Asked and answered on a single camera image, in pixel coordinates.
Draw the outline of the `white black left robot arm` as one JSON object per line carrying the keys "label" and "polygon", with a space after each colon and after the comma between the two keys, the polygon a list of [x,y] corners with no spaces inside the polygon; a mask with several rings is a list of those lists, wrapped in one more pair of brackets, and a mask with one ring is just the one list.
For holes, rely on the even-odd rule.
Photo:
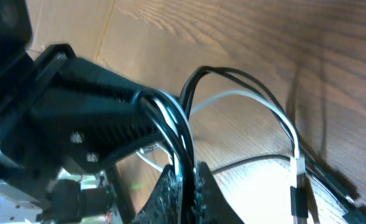
{"label": "white black left robot arm", "polygon": [[161,135],[139,108],[144,85],[77,57],[0,48],[0,194],[76,222],[125,202],[115,163]]}

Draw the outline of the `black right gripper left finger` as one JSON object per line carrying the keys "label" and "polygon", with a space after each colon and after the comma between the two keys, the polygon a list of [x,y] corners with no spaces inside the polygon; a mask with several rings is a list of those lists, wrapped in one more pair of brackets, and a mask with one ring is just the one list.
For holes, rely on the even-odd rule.
{"label": "black right gripper left finger", "polygon": [[181,223],[179,201],[181,184],[176,180],[172,165],[166,165],[149,199],[133,219],[133,223]]}

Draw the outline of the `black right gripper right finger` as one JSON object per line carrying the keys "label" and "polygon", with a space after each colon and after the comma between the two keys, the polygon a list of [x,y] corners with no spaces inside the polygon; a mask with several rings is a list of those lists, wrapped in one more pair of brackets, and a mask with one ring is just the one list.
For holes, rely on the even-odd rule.
{"label": "black right gripper right finger", "polygon": [[195,192],[192,208],[195,222],[199,224],[243,223],[224,198],[210,168],[205,162],[198,162],[194,173]]}

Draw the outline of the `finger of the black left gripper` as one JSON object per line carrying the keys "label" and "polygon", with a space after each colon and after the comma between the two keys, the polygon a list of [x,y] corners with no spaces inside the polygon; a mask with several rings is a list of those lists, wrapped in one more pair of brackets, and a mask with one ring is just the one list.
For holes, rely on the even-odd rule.
{"label": "finger of the black left gripper", "polygon": [[143,90],[146,86],[72,58],[57,70],[30,116],[67,171],[95,173],[141,147],[163,142],[135,100]]}

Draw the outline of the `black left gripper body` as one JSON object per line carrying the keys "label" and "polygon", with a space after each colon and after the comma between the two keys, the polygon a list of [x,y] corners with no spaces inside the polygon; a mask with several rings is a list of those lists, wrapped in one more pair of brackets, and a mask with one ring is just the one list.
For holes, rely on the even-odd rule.
{"label": "black left gripper body", "polygon": [[32,109],[73,58],[69,44],[52,44],[36,59],[22,47],[0,51],[0,193],[51,192],[59,184],[60,162]]}

